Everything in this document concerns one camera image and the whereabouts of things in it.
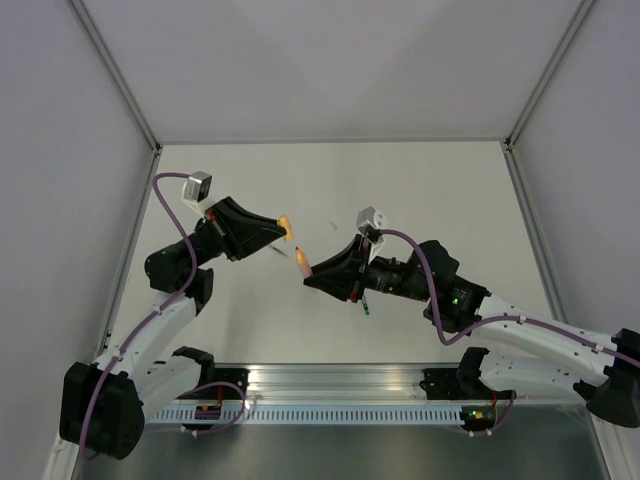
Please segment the green fineliner pen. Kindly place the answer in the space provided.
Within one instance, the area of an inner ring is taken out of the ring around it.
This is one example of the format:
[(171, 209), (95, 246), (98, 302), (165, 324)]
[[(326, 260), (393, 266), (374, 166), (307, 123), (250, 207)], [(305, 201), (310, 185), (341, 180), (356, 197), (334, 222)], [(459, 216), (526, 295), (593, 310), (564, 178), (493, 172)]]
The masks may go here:
[(370, 311), (369, 304), (368, 304), (368, 301), (367, 301), (365, 295), (363, 295), (361, 297), (361, 304), (362, 304), (362, 308), (363, 308), (365, 316), (370, 316), (371, 315), (371, 311)]

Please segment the orange highlighter marker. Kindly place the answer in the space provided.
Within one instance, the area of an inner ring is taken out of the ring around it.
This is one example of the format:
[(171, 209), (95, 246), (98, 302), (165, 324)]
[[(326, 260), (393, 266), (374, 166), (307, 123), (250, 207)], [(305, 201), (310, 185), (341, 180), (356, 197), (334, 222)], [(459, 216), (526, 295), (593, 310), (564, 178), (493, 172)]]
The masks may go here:
[(304, 251), (299, 247), (295, 247), (295, 256), (296, 256), (296, 264), (299, 268), (299, 271), (304, 279), (309, 278), (312, 274), (312, 267), (309, 263), (307, 255)]

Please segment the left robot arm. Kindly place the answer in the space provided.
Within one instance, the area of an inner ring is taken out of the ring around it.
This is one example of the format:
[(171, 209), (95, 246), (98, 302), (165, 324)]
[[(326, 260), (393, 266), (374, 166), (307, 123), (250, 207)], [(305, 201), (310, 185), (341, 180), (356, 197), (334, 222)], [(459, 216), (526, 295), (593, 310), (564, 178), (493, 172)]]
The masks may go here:
[(118, 460), (126, 458), (144, 427), (182, 395), (205, 398), (217, 386), (214, 357), (181, 347), (160, 356), (202, 312), (214, 290), (205, 263), (249, 257), (273, 242), (291, 240), (287, 217), (263, 217), (226, 197), (203, 210), (192, 233), (152, 253), (144, 262), (157, 294), (148, 313), (115, 346), (90, 363), (76, 362), (63, 380), (59, 436)]

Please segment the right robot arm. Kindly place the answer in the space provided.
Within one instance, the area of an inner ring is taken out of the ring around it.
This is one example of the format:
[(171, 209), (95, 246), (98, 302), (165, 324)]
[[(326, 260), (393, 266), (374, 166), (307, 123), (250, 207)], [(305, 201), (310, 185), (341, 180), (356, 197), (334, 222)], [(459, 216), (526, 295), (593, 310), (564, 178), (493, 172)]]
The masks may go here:
[(356, 235), (330, 259), (296, 261), (305, 286), (340, 301), (363, 301), (368, 290), (425, 303), (423, 315), (439, 341), (485, 339), (512, 346), (523, 356), (504, 356), (483, 347), (466, 349), (455, 372), (457, 388), (470, 399), (533, 395), (585, 405), (597, 418), (620, 427), (639, 426), (639, 335), (622, 329), (611, 335), (545, 319), (459, 276), (459, 263), (436, 240), (405, 240), (405, 261), (374, 250), (382, 236)]

